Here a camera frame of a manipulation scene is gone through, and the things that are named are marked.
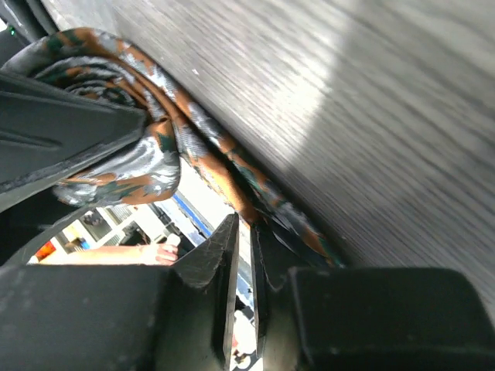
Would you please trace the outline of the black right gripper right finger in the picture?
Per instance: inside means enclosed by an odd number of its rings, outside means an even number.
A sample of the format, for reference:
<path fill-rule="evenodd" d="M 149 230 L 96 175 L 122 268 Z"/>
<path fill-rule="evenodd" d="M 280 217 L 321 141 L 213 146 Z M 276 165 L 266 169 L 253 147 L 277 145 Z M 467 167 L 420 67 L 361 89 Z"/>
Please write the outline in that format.
<path fill-rule="evenodd" d="M 251 230 L 257 352 L 266 370 L 492 370 L 474 286 L 442 268 L 310 267 Z"/>

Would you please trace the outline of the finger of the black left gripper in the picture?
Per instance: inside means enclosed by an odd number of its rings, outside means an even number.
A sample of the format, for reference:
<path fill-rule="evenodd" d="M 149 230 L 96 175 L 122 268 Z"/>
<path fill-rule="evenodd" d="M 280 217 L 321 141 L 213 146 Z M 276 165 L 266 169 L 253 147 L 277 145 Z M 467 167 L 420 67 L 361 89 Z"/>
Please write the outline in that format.
<path fill-rule="evenodd" d="M 146 114 L 1 75 L 1 209 L 137 141 Z"/>

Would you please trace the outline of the orange grey floral tie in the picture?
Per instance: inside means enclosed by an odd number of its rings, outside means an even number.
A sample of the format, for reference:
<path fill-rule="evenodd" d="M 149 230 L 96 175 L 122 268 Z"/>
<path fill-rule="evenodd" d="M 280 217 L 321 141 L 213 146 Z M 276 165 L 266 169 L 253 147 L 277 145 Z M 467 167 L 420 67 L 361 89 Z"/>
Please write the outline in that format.
<path fill-rule="evenodd" d="M 153 58 L 125 39 L 92 28 L 45 36 L 7 60 L 4 73 L 79 97 L 146 113 L 130 148 L 60 181 L 53 193 L 71 206 L 138 205 L 169 199 L 182 159 L 251 226 L 266 223 L 302 258 L 343 267 L 335 244 L 260 170 L 251 155 Z"/>

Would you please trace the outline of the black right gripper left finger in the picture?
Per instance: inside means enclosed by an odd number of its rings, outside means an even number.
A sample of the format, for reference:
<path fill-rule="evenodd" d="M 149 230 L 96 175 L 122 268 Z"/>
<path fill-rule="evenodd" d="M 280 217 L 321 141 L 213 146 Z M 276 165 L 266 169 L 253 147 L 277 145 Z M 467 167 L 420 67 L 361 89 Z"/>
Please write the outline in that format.
<path fill-rule="evenodd" d="M 227 370 L 238 226 L 230 214 L 174 265 L 1 271 L 3 370 Z"/>

